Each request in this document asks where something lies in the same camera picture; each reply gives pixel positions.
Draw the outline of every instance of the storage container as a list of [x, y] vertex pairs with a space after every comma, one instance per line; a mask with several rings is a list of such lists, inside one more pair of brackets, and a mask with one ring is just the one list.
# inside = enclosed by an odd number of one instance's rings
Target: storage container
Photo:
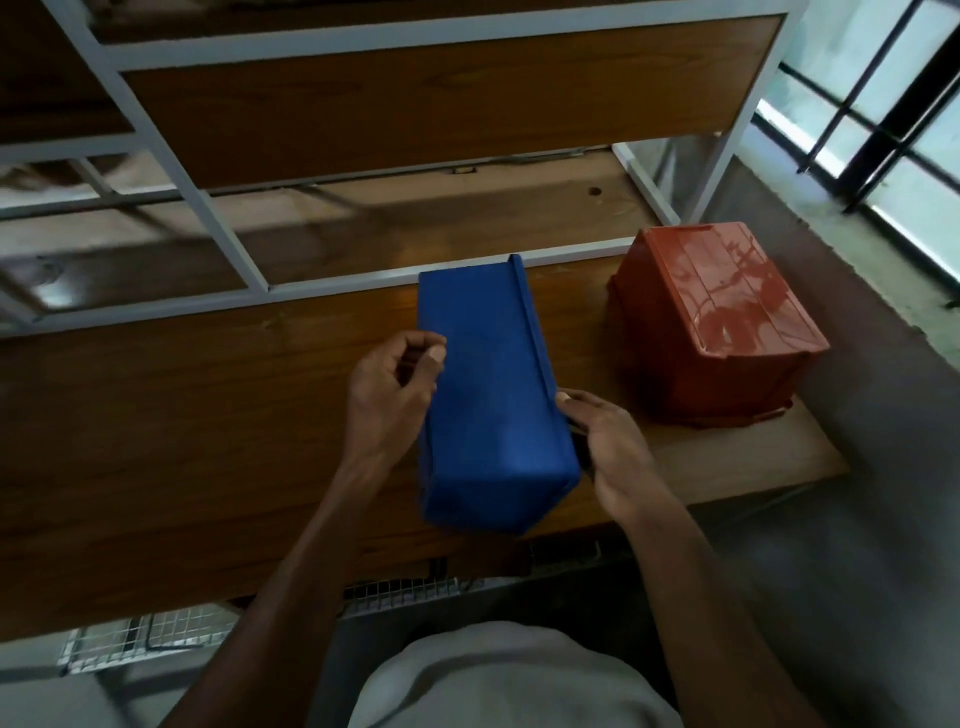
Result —
[[608, 288], [619, 368], [662, 421], [776, 416], [829, 348], [743, 223], [642, 231]]
[[520, 534], [580, 479], [523, 262], [422, 273], [417, 310], [446, 337], [420, 436], [423, 516]]

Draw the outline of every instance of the hand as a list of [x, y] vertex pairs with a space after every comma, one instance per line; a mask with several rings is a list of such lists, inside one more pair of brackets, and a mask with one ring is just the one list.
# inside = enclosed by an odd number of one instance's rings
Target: hand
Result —
[[440, 334], [401, 331], [357, 363], [341, 471], [359, 470], [379, 487], [420, 434], [445, 358]]
[[673, 497], [657, 475], [647, 441], [627, 410], [589, 392], [562, 389], [560, 411], [587, 431], [597, 500], [624, 528], [636, 522], [651, 497]]

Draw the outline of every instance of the red plastic bin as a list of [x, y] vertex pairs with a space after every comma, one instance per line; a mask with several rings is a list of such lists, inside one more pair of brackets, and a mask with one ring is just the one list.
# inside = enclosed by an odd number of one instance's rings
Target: red plastic bin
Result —
[[608, 288], [619, 367], [655, 419], [775, 417], [829, 349], [743, 223], [642, 231]]

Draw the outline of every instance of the blue box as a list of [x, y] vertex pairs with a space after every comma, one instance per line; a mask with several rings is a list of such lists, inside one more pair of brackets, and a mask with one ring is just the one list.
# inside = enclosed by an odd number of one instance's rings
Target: blue box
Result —
[[417, 312], [446, 336], [420, 435], [423, 517], [523, 533], [580, 480], [523, 261], [421, 273]]

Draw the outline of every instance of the person's left arm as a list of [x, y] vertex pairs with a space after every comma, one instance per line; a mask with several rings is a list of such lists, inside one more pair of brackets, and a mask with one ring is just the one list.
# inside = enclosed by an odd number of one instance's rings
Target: person's left arm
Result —
[[[404, 331], [357, 364], [343, 459], [317, 513], [164, 726], [304, 723], [361, 517], [420, 433], [444, 367], [444, 345], [439, 334]], [[401, 385], [407, 367], [413, 373]]]

